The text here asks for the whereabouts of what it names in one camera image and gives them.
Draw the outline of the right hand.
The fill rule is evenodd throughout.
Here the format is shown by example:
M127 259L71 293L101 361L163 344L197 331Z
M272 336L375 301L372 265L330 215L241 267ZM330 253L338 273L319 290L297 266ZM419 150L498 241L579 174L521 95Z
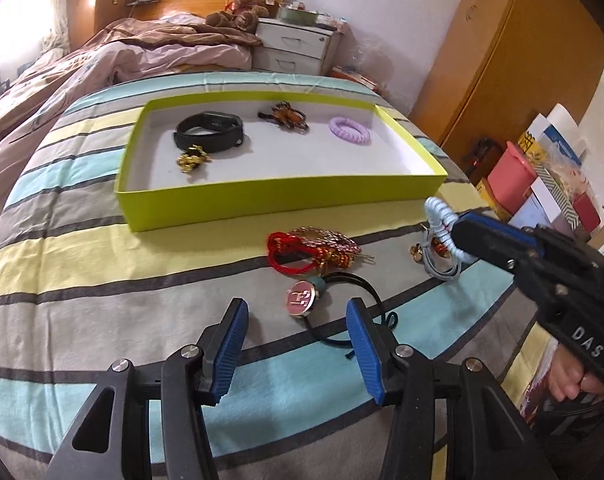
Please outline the right hand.
M547 379L549 392L558 402L575 400L580 393L604 398L604 384L562 344L552 357Z

